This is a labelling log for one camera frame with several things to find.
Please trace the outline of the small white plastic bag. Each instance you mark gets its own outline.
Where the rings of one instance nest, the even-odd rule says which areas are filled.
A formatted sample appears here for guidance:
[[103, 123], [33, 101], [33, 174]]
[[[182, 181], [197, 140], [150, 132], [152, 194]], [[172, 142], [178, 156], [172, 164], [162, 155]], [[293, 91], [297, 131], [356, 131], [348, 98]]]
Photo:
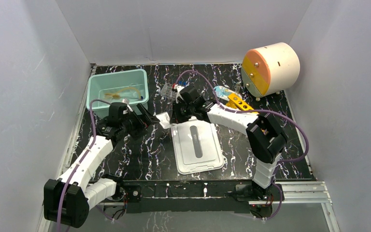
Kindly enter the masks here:
[[162, 126], [163, 129], [169, 129], [172, 127], [168, 112], [158, 114], [156, 115], [156, 118], [159, 120], [159, 124]]

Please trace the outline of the clear plastic well plate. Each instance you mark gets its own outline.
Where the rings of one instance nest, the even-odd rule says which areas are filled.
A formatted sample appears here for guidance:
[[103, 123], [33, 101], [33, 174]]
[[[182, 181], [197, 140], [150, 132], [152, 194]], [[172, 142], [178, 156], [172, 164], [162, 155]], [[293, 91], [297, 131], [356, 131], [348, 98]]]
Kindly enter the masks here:
[[165, 83], [160, 91], [160, 95], [162, 98], [165, 98], [170, 101], [176, 100], [176, 89], [173, 89], [172, 84]]

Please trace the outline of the white plastic box lid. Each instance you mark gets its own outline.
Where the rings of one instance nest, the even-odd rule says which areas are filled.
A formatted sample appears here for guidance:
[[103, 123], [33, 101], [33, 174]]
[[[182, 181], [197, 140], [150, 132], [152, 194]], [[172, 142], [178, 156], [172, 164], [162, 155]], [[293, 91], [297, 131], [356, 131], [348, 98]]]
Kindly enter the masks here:
[[221, 169], [224, 157], [215, 125], [192, 117], [171, 127], [177, 171], [182, 175]]

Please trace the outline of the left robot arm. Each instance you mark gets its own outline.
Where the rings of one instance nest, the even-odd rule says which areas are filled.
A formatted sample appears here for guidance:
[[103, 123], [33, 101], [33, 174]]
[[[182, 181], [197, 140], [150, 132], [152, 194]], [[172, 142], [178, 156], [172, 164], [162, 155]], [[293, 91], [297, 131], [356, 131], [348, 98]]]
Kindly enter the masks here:
[[113, 151], [119, 140], [130, 135], [140, 138], [159, 119], [137, 105], [140, 114], [124, 102], [109, 105], [108, 115], [93, 123], [93, 136], [81, 155], [57, 179], [49, 179], [43, 188], [43, 215], [58, 226], [81, 227], [89, 211], [104, 200], [125, 202], [129, 189], [121, 177], [104, 174], [97, 182], [90, 180], [100, 163]]

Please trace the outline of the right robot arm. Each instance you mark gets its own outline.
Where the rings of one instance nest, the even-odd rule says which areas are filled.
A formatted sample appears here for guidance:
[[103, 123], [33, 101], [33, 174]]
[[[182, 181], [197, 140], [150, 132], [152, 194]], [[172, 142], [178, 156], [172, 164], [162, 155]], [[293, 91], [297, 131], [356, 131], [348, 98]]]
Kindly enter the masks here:
[[238, 95], [229, 94], [228, 100], [236, 108], [204, 99], [193, 86], [173, 85], [174, 95], [170, 123], [180, 124], [192, 117], [207, 123], [226, 126], [247, 136], [257, 168], [253, 177], [253, 195], [259, 200], [271, 193], [274, 171], [287, 135], [271, 113], [259, 114]]

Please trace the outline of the teal plastic bin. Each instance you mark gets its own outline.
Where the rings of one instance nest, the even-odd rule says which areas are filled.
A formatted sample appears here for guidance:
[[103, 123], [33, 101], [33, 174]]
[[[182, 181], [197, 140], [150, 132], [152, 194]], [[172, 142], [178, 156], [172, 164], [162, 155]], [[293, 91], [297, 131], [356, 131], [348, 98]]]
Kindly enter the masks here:
[[109, 105], [103, 102], [96, 101], [93, 104], [90, 102], [94, 99], [103, 100], [106, 102], [120, 102], [119, 100], [108, 100], [105, 99], [104, 93], [106, 92], [116, 92], [124, 87], [134, 87], [137, 88], [143, 99], [129, 99], [131, 108], [136, 112], [140, 113], [137, 108], [137, 104], [141, 103], [146, 109], [148, 108], [149, 100], [149, 89], [146, 71], [143, 69], [135, 69], [129, 71], [105, 73], [105, 74], [96, 74], [89, 78], [87, 95], [86, 95], [86, 108], [89, 109], [92, 107], [93, 113], [99, 117], [104, 118], [108, 116]]

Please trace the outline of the blue packaged item card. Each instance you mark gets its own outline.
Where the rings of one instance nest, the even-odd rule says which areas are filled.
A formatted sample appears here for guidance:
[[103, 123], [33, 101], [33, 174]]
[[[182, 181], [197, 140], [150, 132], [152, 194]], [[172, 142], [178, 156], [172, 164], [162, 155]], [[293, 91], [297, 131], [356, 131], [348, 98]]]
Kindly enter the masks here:
[[237, 94], [235, 91], [233, 91], [231, 89], [228, 89], [227, 87], [224, 87], [224, 86], [215, 86], [214, 91], [215, 91], [216, 96], [219, 99], [223, 99], [225, 101], [229, 100], [228, 97], [229, 97], [230, 94], [236, 94], [239, 97], [241, 96], [240, 94]]

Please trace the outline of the yellow test tube rack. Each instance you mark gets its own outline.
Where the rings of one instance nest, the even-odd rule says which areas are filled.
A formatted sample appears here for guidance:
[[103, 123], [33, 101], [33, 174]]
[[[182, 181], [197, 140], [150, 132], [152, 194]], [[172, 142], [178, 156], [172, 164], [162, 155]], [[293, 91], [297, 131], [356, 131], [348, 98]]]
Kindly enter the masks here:
[[241, 111], [252, 111], [253, 108], [242, 100], [237, 94], [231, 93], [228, 95], [227, 107], [238, 109]]

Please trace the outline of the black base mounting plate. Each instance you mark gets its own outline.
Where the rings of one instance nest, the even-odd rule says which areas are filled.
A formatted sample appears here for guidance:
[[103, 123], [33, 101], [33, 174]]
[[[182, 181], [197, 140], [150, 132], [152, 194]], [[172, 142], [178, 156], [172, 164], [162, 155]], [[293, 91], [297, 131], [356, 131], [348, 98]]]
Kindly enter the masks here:
[[280, 184], [261, 189], [252, 180], [120, 181], [102, 206], [128, 214], [229, 211], [267, 218], [285, 200]]

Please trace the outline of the cylindrical drawer cabinet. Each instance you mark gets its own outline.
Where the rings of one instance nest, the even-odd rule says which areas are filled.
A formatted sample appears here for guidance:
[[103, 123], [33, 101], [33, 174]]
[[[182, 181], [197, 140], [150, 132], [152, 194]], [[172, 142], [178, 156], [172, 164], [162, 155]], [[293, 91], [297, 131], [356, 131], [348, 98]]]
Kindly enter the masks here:
[[250, 49], [241, 66], [243, 84], [257, 101], [290, 88], [299, 73], [299, 57], [286, 43]]

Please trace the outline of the aluminium frame rail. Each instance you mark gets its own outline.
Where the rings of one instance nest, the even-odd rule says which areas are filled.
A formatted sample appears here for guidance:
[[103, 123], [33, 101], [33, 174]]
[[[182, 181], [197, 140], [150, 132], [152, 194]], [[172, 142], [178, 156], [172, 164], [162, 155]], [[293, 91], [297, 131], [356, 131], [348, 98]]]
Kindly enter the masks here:
[[271, 186], [265, 193], [254, 190], [250, 181], [171, 181], [149, 182], [128, 181], [112, 186], [108, 180], [93, 183], [85, 190], [71, 185], [70, 193], [63, 200], [61, 191], [44, 191], [44, 205], [53, 204], [64, 207], [74, 203], [87, 203], [90, 208], [102, 202], [130, 203], [151, 200], [208, 200], [232, 198], [240, 202], [265, 202], [271, 198], [283, 203], [331, 203], [331, 197], [324, 182], [293, 181], [282, 182]]

